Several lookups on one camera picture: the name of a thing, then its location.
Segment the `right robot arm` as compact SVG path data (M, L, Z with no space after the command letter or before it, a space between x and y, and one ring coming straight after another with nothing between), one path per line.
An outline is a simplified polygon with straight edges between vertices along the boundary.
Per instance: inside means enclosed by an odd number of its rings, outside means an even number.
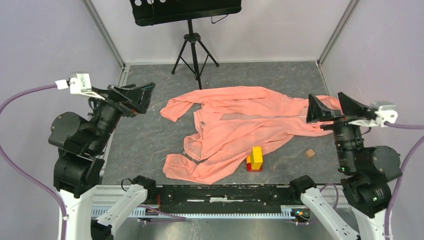
M306 122L321 122L334 136L343 194L357 221L350 227L324 199L307 175L289 184L289 199L304 204L317 217L334 240L382 240L391 232L388 212L393 193L389 182L402 176L399 153L389 146L364 145L361 127L385 127L398 118L396 105L389 101L362 104L343 92L338 93L340 109L331 109L315 95L308 96Z

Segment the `salmon pink thin jacket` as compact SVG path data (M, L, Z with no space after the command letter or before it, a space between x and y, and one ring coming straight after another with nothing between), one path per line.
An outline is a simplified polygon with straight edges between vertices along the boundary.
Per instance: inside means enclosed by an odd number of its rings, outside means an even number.
M193 105L196 132L183 140L184 154L168 154L167 178L211 185L235 172L254 147L269 154L294 136L321 137L321 123L307 123L309 102L262 86L194 90L171 98L160 115L176 122Z

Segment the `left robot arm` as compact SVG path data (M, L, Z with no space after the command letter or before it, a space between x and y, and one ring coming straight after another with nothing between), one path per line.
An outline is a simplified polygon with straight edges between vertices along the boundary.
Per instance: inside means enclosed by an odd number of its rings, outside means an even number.
M133 210L141 203L151 204L156 200L156 182L139 175L106 213L92 218L106 144L121 118L147 112L155 86L148 83L92 88L84 93L92 109L90 119L65 112L53 121L48 142L58 148L53 185L66 209L62 226L66 239L112 240Z

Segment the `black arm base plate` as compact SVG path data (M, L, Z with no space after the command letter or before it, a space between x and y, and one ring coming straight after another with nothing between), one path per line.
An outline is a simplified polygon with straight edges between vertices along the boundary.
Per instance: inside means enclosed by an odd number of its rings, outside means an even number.
M145 205L168 214L266 214L300 205L287 184L157 185Z

